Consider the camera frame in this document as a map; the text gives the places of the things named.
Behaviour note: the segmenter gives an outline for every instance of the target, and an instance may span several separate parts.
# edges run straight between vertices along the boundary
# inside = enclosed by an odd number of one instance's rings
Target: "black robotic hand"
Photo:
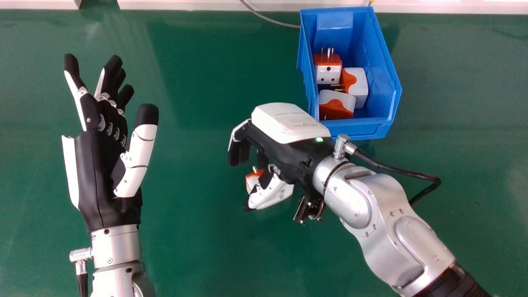
[[[72,54],[64,56],[64,76],[77,107],[83,132],[62,136],[64,162],[73,205],[89,232],[140,224],[140,184],[156,137],[158,108],[142,104],[128,139],[125,106],[134,94],[125,80],[122,60],[114,55],[103,68],[96,91],[88,93]]]

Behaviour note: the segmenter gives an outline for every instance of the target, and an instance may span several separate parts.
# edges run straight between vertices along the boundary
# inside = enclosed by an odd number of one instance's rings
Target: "storage bin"
[[[352,140],[383,138],[396,115],[401,86],[372,7],[340,7],[300,11],[297,69],[303,72],[308,112],[319,120],[319,92],[313,53],[334,48],[343,67],[363,67],[369,83],[365,107],[352,119],[322,120],[335,138],[344,133]]]

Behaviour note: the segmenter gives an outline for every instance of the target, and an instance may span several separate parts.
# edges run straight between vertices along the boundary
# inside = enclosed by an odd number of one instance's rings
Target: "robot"
[[[158,108],[140,105],[127,139],[124,113],[134,89],[125,85],[119,91],[126,76],[121,66],[121,58],[113,56],[91,95],[80,78],[77,59],[64,56],[64,76],[82,127],[76,138],[62,136],[64,163],[71,202],[91,235],[91,247],[70,252],[81,297],[88,296],[89,259],[96,269],[91,297],[156,295],[140,261],[139,224],[140,185],[156,139]]]
[[[320,220],[328,206],[358,240],[372,272],[400,296],[489,296],[411,207],[440,185],[438,177],[381,164],[346,135],[334,142],[324,125],[289,103],[257,106],[233,129],[229,165],[247,162],[251,146],[258,152],[258,168],[246,176],[246,211],[275,205],[300,184],[304,196],[294,221]],[[349,157],[432,184],[409,201],[395,178],[357,166]]]

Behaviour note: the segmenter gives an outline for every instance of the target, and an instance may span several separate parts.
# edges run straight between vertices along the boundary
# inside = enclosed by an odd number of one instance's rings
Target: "green surface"
[[[272,14],[296,22],[296,14]],[[528,17],[380,14],[403,95],[387,164],[434,173],[416,206],[481,285],[527,296]],[[142,247],[158,296],[395,296],[330,211],[292,222],[298,198],[245,213],[231,128],[254,106],[306,108],[298,31],[249,13],[0,11],[0,296],[76,296],[68,252],[90,244],[71,205],[60,135],[80,130],[62,73],[92,88],[120,55],[141,102],[160,107],[143,183]],[[424,184],[398,179],[408,193]]]

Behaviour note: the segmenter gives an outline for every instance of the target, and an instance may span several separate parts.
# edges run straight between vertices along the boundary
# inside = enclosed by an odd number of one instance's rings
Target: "silver robotic forearm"
[[[139,243],[139,226],[123,225],[91,233],[92,247],[74,250],[70,261],[76,263],[78,277],[86,274],[86,260],[93,259],[91,297],[154,297],[147,279]]]
[[[401,296],[415,296],[454,265],[454,255],[393,177],[334,154],[317,166],[313,183],[359,241],[372,272]]]

